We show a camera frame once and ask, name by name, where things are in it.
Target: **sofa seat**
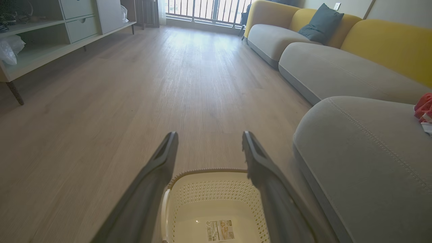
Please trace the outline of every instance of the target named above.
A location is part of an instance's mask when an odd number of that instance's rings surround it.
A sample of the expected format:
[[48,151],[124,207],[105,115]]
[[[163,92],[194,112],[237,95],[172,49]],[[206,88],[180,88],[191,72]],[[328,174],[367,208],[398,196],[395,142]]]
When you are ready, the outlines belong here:
[[276,69],[283,50],[293,42],[321,45],[292,30],[263,24],[254,25],[248,36],[249,46]]
[[431,242],[432,138],[413,113],[339,96],[297,127],[296,161],[340,242]]
[[393,70],[340,49],[292,43],[279,61],[281,74],[311,103],[356,96],[416,104],[432,90]]

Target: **white plastic basket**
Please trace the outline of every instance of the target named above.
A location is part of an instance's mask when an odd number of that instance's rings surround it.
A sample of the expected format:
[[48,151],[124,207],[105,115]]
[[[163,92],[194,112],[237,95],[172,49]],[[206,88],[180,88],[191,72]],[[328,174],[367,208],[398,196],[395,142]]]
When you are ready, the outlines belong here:
[[208,228],[221,220],[232,222],[228,243],[270,242],[260,193],[246,172],[187,174],[168,186],[161,211],[164,242],[218,242]]

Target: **balcony railing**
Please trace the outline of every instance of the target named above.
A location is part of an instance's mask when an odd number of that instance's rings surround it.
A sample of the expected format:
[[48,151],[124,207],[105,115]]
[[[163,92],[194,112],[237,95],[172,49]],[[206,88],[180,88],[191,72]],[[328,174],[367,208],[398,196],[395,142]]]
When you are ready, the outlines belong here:
[[166,0],[167,15],[240,25],[241,13],[255,0]]

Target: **open shelf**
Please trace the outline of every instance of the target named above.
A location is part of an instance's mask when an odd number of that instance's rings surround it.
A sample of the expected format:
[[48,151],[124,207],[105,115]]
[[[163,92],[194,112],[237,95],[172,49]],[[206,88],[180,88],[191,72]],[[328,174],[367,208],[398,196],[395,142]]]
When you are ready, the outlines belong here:
[[14,80],[38,67],[47,64],[67,53],[70,53],[80,47],[92,43],[100,38],[115,33],[120,29],[136,24],[135,21],[129,21],[122,27],[108,32],[104,35],[95,34],[85,39],[79,40],[72,44],[32,44],[28,43],[24,49],[17,55],[17,65],[5,64],[6,71],[11,80]]
[[11,77],[19,77],[22,72],[31,65],[37,64],[39,60],[46,58],[56,51],[69,46],[68,44],[43,44],[25,45],[24,49],[16,57],[16,65],[5,64],[6,70]]
[[17,24],[8,26],[9,31],[0,33],[0,38],[9,36],[9,35],[16,35],[19,33],[24,33],[28,31],[32,31],[35,29],[41,29],[49,26],[64,24],[64,20],[41,20],[37,23],[27,23],[27,24]]

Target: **basket label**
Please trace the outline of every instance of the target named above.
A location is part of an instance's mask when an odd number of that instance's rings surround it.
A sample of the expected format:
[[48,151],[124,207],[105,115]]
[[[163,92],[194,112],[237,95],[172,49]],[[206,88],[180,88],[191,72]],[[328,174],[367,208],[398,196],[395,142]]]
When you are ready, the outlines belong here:
[[225,241],[234,239],[231,220],[207,221],[207,241]]

